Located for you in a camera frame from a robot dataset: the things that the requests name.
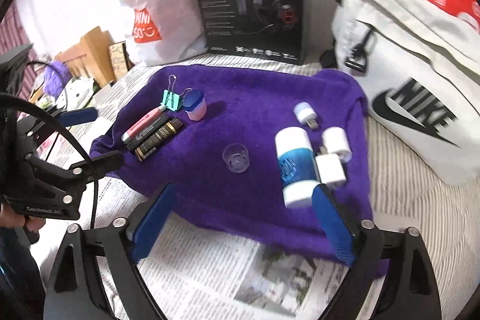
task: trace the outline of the deodorant stick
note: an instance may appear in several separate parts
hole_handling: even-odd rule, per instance
[[[287,208],[311,206],[311,195],[320,184],[315,155],[307,132],[300,127],[282,129],[275,136],[278,165]]]

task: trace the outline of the curtain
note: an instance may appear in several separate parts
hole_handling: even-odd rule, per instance
[[[25,33],[20,17],[18,15],[17,5],[15,1],[10,5],[5,17],[0,22],[0,55],[15,48],[16,46],[28,44],[30,40]],[[29,60],[37,60],[38,56],[32,49],[28,53]],[[23,73],[22,89],[18,96],[24,100],[28,100],[32,91],[33,82],[42,70],[34,70],[32,65],[25,68]]]

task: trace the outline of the white usb light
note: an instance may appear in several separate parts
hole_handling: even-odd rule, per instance
[[[295,105],[293,108],[293,112],[297,117],[298,122],[302,125],[308,125],[311,129],[317,129],[317,114],[312,107],[306,102],[300,102],[299,104]]]

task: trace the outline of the purple towel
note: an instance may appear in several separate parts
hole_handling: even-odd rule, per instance
[[[184,129],[139,162],[123,146],[121,136],[160,104],[171,74],[177,76],[177,93],[186,88],[203,90],[206,116],[194,122],[184,111],[172,113],[182,120]],[[346,130],[353,158],[346,165],[348,182],[335,194],[357,218],[371,219],[366,99],[356,81],[340,71],[326,69],[314,76],[299,76],[205,65],[163,68],[120,111],[109,133],[93,142],[90,154],[124,151],[125,165],[116,175],[147,196],[162,182],[181,184],[175,211],[196,226],[335,259],[313,210],[291,210],[283,204],[274,136],[285,127],[300,126],[293,108],[302,101],[319,115],[320,129],[308,130],[316,151],[324,129]],[[242,174],[229,171],[222,159],[224,148],[234,143],[249,151],[250,166]]]

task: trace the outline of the pink jar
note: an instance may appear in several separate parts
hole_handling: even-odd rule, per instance
[[[202,90],[192,90],[183,98],[183,108],[192,121],[200,121],[207,112],[207,102]]]

